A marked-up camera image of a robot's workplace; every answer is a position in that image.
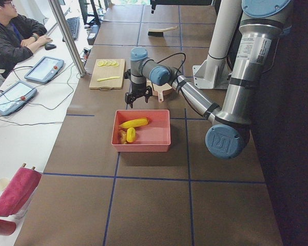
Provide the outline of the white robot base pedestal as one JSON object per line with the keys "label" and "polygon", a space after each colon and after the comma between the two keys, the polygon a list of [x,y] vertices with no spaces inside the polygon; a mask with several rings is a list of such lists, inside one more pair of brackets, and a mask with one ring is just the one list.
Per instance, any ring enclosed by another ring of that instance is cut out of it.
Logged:
{"label": "white robot base pedestal", "polygon": [[206,60],[193,66],[194,83],[200,89],[227,89],[227,56],[242,13],[241,0],[222,0]]}

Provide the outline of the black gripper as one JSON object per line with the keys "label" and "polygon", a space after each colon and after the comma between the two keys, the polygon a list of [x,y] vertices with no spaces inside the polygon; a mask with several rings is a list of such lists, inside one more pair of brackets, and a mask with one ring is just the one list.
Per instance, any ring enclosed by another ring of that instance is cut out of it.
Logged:
{"label": "black gripper", "polygon": [[131,69],[124,73],[124,78],[130,80],[131,92],[125,93],[125,101],[133,108],[133,102],[141,97],[145,97],[145,102],[148,103],[152,96],[152,88],[147,85],[147,78],[142,75],[133,75]]}
{"label": "black gripper", "polygon": [[157,1],[156,0],[150,0],[150,4],[151,4],[151,14],[154,14],[154,11],[155,11],[155,7],[157,5]]}

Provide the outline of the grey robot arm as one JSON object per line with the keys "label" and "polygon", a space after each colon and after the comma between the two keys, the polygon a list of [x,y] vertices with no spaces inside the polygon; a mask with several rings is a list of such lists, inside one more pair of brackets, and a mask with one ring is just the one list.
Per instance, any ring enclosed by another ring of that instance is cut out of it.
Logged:
{"label": "grey robot arm", "polygon": [[250,105],[271,43],[289,28],[293,6],[293,1],[222,1],[207,58],[193,66],[193,80],[155,62],[145,48],[133,48],[125,102],[149,98],[148,81],[168,84],[211,122],[205,143],[212,155],[238,156],[249,140]]}

